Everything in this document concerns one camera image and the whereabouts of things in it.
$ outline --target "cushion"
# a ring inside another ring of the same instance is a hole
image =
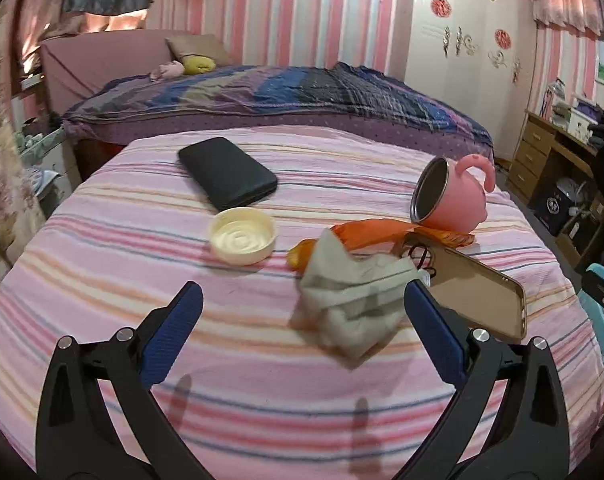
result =
[[[185,56],[204,56],[210,57],[217,66],[234,64],[222,43],[213,34],[170,36],[166,38],[166,42],[173,55],[182,63]]]
[[[216,62],[210,57],[185,56],[182,58],[182,62],[184,63],[184,75],[205,74],[216,69]]]

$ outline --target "blue gripper pad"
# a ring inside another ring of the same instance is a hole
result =
[[[419,280],[404,290],[404,310],[426,348],[440,378],[459,388],[466,382],[464,351],[437,311],[435,299]]]
[[[144,347],[140,380],[145,388],[166,379],[202,314],[204,295],[200,286],[191,282],[181,293],[177,304]]]

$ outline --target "yellow stuffed toy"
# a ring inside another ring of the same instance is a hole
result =
[[[216,62],[210,57],[204,56],[184,56],[182,64],[184,65],[184,75],[205,74],[216,69]]]

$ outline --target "black wallet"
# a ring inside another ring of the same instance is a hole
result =
[[[278,187],[278,178],[224,137],[182,148],[178,158],[218,211],[257,202]]]

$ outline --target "white wardrobe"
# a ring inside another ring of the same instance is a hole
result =
[[[530,0],[414,0],[404,81],[482,124],[511,160],[535,50]]]

